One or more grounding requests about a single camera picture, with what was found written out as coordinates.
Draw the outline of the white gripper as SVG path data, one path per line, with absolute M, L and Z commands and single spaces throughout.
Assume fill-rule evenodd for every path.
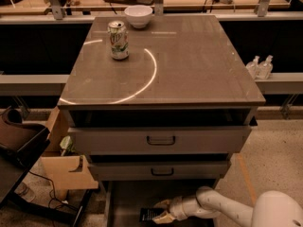
M 183 198 L 181 196 L 172 200 L 163 200 L 156 203 L 154 208 L 169 209 L 169 212 L 165 210 L 159 216 L 152 218 L 151 220 L 156 224 L 169 224 L 177 220 L 187 219 L 186 212 L 183 208 Z

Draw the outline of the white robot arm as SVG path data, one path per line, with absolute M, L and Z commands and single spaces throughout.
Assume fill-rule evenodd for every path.
M 193 196 L 160 201 L 154 207 L 162 210 L 161 214 L 151 218 L 156 224 L 189 217 L 216 218 L 224 214 L 240 227 L 303 227 L 303 208 L 279 191 L 264 192 L 251 207 L 202 186 Z

